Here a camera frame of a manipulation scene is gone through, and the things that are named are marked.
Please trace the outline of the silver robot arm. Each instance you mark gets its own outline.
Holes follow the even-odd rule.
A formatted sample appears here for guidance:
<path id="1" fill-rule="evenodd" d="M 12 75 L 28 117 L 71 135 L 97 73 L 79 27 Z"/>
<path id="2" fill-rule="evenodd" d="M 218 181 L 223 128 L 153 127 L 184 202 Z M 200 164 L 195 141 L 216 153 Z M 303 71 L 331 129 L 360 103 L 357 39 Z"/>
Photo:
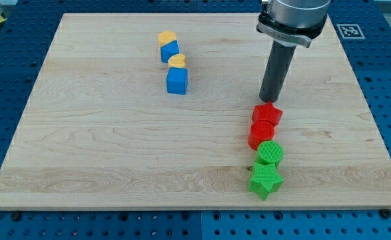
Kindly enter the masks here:
<path id="1" fill-rule="evenodd" d="M 309 48 L 327 20 L 330 0 L 261 1 L 256 30 L 285 47 Z"/>

